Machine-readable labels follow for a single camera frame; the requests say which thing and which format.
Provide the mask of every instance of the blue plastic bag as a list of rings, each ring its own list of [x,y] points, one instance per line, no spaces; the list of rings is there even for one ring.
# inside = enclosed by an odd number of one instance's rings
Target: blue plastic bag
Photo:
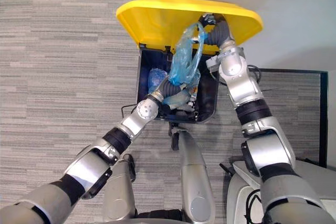
[[[167,75],[167,72],[162,69],[152,68],[148,74],[148,94],[152,93]]]
[[[192,40],[195,28],[198,27],[198,50],[194,58],[192,58],[193,43]],[[174,85],[196,84],[198,85],[201,77],[198,70],[199,60],[202,56],[204,39],[207,33],[200,22],[194,23],[184,30],[180,41],[176,45],[176,53],[173,57],[169,80]]]

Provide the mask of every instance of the black frame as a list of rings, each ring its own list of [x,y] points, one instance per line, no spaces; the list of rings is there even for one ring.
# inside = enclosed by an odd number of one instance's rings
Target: black frame
[[[318,73],[320,74],[320,148],[319,166],[327,167],[328,147],[328,72],[297,69],[261,68],[262,72]]]

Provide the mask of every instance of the white wall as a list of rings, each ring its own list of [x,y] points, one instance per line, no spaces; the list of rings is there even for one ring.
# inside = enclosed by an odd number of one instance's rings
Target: white wall
[[[336,169],[336,70],[328,73],[328,153],[327,163]]]
[[[336,69],[336,0],[215,0],[256,11],[264,30],[244,43],[248,62],[266,68]]]

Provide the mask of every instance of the trash bin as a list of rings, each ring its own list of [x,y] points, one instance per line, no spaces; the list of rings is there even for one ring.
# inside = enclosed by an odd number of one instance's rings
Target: trash bin
[[[234,4],[206,0],[134,0],[117,9],[117,19],[140,48],[136,102],[148,94],[148,74],[152,68],[170,71],[175,45],[183,31],[204,13],[226,18],[236,44],[262,30],[261,18],[253,11]],[[210,31],[213,26],[206,26]],[[204,45],[198,65],[201,73],[194,112],[173,110],[157,118],[175,123],[202,123],[216,111],[218,81],[206,68],[205,61],[218,53],[217,46]]]

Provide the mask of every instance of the black joint band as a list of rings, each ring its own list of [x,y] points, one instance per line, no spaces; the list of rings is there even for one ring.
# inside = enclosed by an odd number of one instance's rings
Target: black joint band
[[[156,103],[156,105],[160,108],[162,106],[162,103],[157,99],[155,98],[154,96],[152,96],[151,94],[148,95],[147,97],[148,99],[152,100],[153,102]]]
[[[44,224],[51,224],[50,220],[48,219],[48,217],[46,216],[46,214],[41,209],[39,209],[37,206],[33,206],[32,207],[32,211],[34,211],[35,213],[37,213],[41,217],[41,219],[43,220]]]
[[[249,170],[250,173],[259,177],[258,169],[257,169],[255,163],[253,162],[251,153],[248,149],[247,142],[246,141],[243,142],[240,147],[241,147],[241,151],[243,153],[246,168]]]
[[[270,211],[272,208],[275,208],[276,206],[279,206],[285,203],[288,203],[288,199],[280,199],[280,200],[274,201],[268,205],[268,207],[266,208],[266,212]]]
[[[269,178],[280,176],[280,175],[294,175],[298,176],[290,164],[287,163],[277,163],[272,165],[267,165],[260,169],[262,182],[265,182]]]
[[[123,153],[131,144],[131,139],[122,130],[114,127],[105,136],[103,136],[107,142],[109,142],[119,154]]]
[[[62,189],[70,198],[73,206],[85,193],[84,187],[68,174],[65,174],[60,180],[50,183]]]
[[[236,108],[236,113],[242,125],[261,118],[272,116],[269,107],[263,99],[244,103]]]

